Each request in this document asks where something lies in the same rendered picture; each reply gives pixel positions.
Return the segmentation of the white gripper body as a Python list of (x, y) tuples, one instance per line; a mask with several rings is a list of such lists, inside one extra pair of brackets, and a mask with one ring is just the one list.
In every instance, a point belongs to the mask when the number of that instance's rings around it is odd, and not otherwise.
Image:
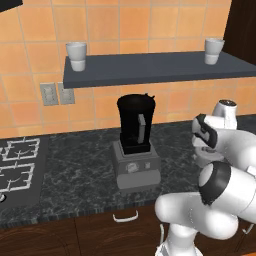
[(224, 157), (210, 147), (196, 147), (193, 155), (196, 164), (200, 168), (204, 168), (213, 161), (223, 161)]

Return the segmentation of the grey blender with black jug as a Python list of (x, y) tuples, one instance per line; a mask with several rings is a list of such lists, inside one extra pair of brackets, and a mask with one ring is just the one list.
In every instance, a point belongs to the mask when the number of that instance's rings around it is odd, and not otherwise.
[(121, 132), (112, 142), (111, 157), (122, 194), (153, 189), (161, 181), (161, 160), (150, 141), (155, 106), (147, 93), (124, 95), (117, 101)]

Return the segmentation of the brown wooden cupboard door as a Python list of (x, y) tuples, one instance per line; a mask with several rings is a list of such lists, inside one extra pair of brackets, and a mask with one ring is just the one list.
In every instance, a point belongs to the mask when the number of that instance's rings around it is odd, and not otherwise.
[(74, 220), (2, 229), (0, 256), (80, 256)]
[(216, 240), (198, 233), (195, 245), (204, 256), (244, 256), (256, 253), (256, 224), (245, 234), (243, 230), (249, 227), (249, 222), (240, 219), (238, 230), (230, 239)]

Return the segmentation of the white cup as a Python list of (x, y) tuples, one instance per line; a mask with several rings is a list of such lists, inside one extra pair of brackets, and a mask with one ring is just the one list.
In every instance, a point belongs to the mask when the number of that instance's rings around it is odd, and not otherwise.
[(76, 72), (85, 70), (87, 44), (85, 42), (69, 42), (66, 44), (71, 67)]
[(204, 44), (205, 63), (215, 65), (218, 61), (220, 52), (223, 49), (225, 41), (218, 38), (207, 38)]

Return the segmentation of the brown wooden drawer front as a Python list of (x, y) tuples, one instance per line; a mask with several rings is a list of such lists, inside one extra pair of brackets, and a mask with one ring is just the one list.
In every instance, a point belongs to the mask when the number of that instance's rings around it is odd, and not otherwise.
[[(117, 218), (138, 219), (117, 223)], [(154, 256), (160, 242), (160, 222), (154, 206), (141, 206), (77, 217), (75, 219), (82, 256)]]

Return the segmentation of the black hob with white grates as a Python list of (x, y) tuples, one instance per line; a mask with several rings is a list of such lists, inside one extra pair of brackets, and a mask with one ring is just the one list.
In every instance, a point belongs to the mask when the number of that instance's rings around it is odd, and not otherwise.
[(0, 210), (39, 202), (48, 136), (0, 139)]

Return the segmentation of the black extractor hood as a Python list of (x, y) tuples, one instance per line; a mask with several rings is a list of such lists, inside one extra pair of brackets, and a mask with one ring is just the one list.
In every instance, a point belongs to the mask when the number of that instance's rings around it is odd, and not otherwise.
[(16, 8), (23, 4), (23, 0), (0, 0), (0, 12)]

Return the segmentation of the dark grey wall shelf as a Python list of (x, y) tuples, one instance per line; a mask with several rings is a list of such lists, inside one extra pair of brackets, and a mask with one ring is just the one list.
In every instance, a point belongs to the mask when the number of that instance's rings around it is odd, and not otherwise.
[(81, 72), (66, 58), (63, 85), (67, 89), (255, 76), (256, 65), (225, 52), (215, 65), (204, 63), (202, 51), (92, 55)]

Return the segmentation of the dark brown wall cupboard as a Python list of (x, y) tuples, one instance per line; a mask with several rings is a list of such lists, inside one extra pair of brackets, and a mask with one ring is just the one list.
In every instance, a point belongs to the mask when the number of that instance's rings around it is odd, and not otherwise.
[(256, 0), (232, 0), (223, 51), (256, 65)]

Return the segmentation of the grey wall socket plate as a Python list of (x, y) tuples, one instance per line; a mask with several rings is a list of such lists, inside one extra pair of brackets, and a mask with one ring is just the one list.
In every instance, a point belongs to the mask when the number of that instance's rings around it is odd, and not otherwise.
[(74, 104), (75, 103), (75, 97), (74, 97), (74, 90), (73, 89), (65, 89), (64, 84), (62, 82), (59, 82), (58, 83), (58, 90), (59, 90), (60, 103), (62, 105)]
[(45, 106), (58, 105), (57, 91), (54, 83), (41, 83), (40, 91)]

